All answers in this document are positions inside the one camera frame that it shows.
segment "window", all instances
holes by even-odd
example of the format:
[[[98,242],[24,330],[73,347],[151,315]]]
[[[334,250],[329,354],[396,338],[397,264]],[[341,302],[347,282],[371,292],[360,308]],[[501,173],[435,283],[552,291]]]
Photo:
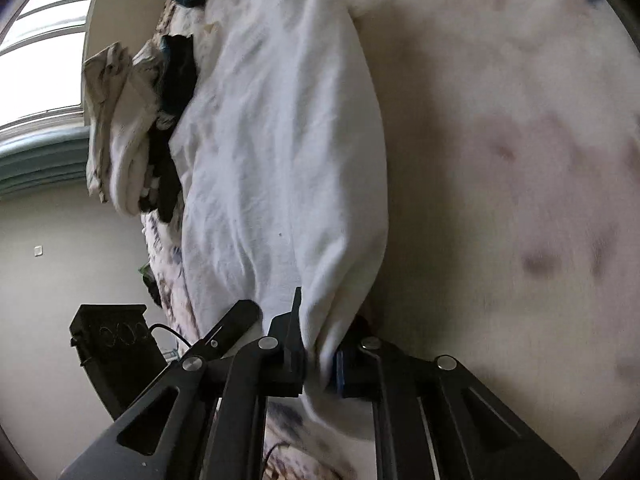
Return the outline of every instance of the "window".
[[[91,2],[28,0],[0,35],[0,139],[16,126],[81,116],[82,53]]]

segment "pile of clothes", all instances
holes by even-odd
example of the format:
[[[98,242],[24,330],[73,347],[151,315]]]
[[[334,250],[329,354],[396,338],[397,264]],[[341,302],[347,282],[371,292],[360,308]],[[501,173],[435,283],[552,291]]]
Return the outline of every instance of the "pile of clothes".
[[[91,120],[87,187],[121,214],[169,223],[181,192],[169,139],[193,96],[193,40],[163,36],[134,57],[114,43],[82,70]]]

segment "window frame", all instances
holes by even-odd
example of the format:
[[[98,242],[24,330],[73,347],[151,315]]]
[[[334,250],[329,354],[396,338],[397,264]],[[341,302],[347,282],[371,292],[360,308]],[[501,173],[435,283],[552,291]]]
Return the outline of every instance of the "window frame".
[[[18,20],[31,16],[41,10],[52,9],[65,4],[84,2],[87,0],[59,0],[51,2],[49,4],[31,9],[28,12],[20,15],[21,10],[27,5],[30,0],[24,0],[14,14],[14,17],[7,23],[6,27],[0,31],[0,44],[4,41],[9,29]],[[82,25],[73,25],[71,27],[62,27],[55,30],[48,30],[40,34],[35,34],[29,38],[18,40],[15,43],[0,50],[0,56],[18,50],[24,46],[28,46],[39,41],[49,40],[50,38],[57,38],[59,36],[66,36],[68,34],[77,34],[78,32],[84,33],[84,44],[82,46],[82,61],[86,59],[87,39],[89,32],[89,24],[94,12],[95,0],[89,0],[89,9],[87,11],[86,20]],[[51,108],[49,110],[43,110],[33,114],[29,114],[23,117],[11,121],[6,124],[0,125],[0,142],[11,139],[12,137],[21,136],[28,133],[40,132],[50,128],[60,128],[68,126],[84,126],[84,88],[80,89],[80,104],[62,107]]]

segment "wire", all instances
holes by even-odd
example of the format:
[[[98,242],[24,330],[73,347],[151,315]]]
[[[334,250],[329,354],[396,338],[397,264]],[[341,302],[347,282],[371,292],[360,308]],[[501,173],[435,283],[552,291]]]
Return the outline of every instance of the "wire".
[[[262,461],[262,472],[260,473],[260,480],[262,480],[262,478],[264,477],[265,471],[267,471],[267,462],[271,458],[271,453],[273,453],[275,451],[275,449],[277,447],[280,447],[280,446],[289,447],[290,444],[288,442],[279,442],[279,443],[274,444],[273,446],[271,446],[271,449],[267,451],[267,454],[264,456],[264,460]]]
[[[151,325],[149,327],[149,332],[151,332],[155,328],[164,328],[165,330],[168,330],[173,335],[175,335],[180,341],[182,341],[185,345],[187,345],[189,348],[191,348],[191,345],[189,344],[189,342],[185,338],[183,338],[180,334],[178,334],[173,328],[171,328],[171,327],[169,327],[167,325],[163,325],[162,323],[156,323],[155,325]]]

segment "white towel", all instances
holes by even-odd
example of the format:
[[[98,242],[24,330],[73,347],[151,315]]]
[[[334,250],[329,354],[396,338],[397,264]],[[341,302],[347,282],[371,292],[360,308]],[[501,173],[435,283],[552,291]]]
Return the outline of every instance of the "white towel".
[[[325,384],[386,244],[382,120],[364,54],[340,0],[209,0],[206,23],[210,70],[170,141],[198,328],[247,298],[264,333],[301,285],[310,384]],[[341,426],[334,401],[323,420]]]
[[[91,117],[87,163],[89,194],[113,202],[124,215],[140,214],[138,200],[148,165],[147,132],[158,115],[154,85],[162,55],[148,41],[131,59],[114,43],[84,64]]]
[[[82,67],[85,102],[91,121],[86,184],[89,195],[97,192],[103,202],[109,189],[106,183],[111,167],[111,117],[130,69],[131,56],[119,43],[89,58]]]

